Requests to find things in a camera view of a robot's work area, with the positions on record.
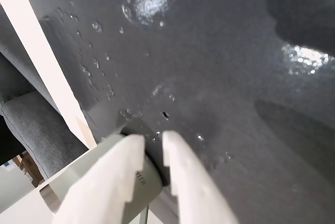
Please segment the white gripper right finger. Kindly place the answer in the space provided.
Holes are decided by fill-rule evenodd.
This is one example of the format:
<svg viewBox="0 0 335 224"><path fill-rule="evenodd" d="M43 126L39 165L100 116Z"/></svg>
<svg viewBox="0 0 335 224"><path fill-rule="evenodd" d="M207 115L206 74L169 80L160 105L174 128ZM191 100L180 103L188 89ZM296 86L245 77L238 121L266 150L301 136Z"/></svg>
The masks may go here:
<svg viewBox="0 0 335 224"><path fill-rule="evenodd" d="M163 163L170 169L171 194L179 223L237 223L237 218L186 140L176 131L162 134Z"/></svg>

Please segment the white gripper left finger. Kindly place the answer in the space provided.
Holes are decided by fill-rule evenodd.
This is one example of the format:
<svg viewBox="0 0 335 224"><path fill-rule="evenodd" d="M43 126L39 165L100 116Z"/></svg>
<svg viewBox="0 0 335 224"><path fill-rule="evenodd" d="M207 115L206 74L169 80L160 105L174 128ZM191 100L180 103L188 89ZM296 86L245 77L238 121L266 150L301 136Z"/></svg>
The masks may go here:
<svg viewBox="0 0 335 224"><path fill-rule="evenodd" d="M54 223L129 223L146 207L136 173L143 170L141 135L113 134L84 159L93 165L68 190Z"/></svg>

